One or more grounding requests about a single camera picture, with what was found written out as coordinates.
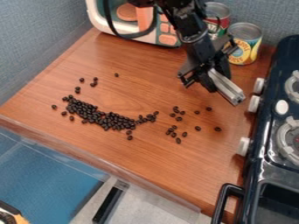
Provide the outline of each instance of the food can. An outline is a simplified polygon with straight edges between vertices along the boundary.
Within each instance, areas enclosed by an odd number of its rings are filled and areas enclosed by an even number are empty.
[[[229,62],[234,65],[249,65],[253,63],[261,46],[262,33],[255,24],[237,23],[228,28],[239,49],[229,56]]]
[[[208,26],[211,39],[216,39],[226,34],[229,25],[229,17],[231,13],[229,8],[222,3],[209,2],[206,3],[205,22]]]

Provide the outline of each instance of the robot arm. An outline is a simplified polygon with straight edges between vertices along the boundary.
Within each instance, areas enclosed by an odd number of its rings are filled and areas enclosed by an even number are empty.
[[[187,52],[186,62],[177,77],[185,87],[199,82],[209,92],[219,91],[233,105],[245,99],[243,91],[233,84],[228,55],[238,48],[233,37],[225,35],[211,40],[203,0],[128,0],[136,7],[159,6],[169,19]]]

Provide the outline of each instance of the stove knob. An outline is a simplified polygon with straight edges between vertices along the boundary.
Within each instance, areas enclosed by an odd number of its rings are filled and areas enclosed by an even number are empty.
[[[259,107],[260,100],[261,98],[259,96],[253,95],[248,105],[248,111],[251,113],[255,113]]]
[[[275,111],[280,116],[283,116],[289,111],[289,104],[284,100],[279,100],[275,105]]]
[[[265,79],[257,78],[254,83],[254,93],[260,95],[262,89],[264,88],[264,85],[265,85]]]
[[[249,137],[242,137],[240,139],[239,147],[237,150],[237,154],[244,157],[247,154],[248,148],[250,144],[250,138]]]

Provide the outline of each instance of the cable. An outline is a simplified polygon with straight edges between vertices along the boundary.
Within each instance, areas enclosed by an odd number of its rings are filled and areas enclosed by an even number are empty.
[[[113,24],[113,19],[111,17],[111,11],[110,11],[110,6],[109,6],[109,0],[103,0],[103,8],[104,8],[104,13],[106,16],[106,20],[108,22],[109,28],[111,31],[115,34],[115,36],[124,38],[124,39],[136,39],[140,38],[142,36],[145,36],[152,32],[156,28],[156,14],[157,14],[157,8],[154,6],[153,10],[153,20],[149,26],[149,28],[145,31],[140,31],[140,32],[135,32],[135,33],[130,33],[130,34],[120,34],[116,29]]]

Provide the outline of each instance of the black stove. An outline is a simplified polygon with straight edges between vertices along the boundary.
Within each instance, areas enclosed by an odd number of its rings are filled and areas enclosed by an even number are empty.
[[[220,223],[227,197],[239,198],[234,223],[299,224],[299,35],[283,39],[266,80],[258,79],[248,110],[257,113],[242,187],[225,184],[212,224]]]

